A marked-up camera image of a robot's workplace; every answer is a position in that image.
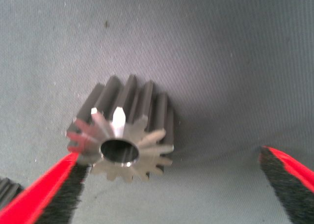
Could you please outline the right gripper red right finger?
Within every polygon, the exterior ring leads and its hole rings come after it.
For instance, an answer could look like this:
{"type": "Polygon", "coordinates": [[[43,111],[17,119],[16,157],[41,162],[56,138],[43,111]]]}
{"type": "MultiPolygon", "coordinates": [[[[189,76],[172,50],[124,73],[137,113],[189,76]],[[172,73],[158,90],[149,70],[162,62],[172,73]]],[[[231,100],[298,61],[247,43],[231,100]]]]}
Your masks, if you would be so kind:
{"type": "Polygon", "coordinates": [[[293,224],[314,222],[314,172],[287,153],[263,146],[261,170],[293,224]]]}

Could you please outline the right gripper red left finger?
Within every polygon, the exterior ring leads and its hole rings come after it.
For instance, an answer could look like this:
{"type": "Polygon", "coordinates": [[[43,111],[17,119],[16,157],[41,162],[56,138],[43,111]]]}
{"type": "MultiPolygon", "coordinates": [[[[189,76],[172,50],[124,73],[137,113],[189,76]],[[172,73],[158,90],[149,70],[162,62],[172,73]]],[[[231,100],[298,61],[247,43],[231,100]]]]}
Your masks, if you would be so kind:
{"type": "Polygon", "coordinates": [[[0,212],[2,224],[69,224],[80,202],[88,165],[69,153],[0,212]]]}

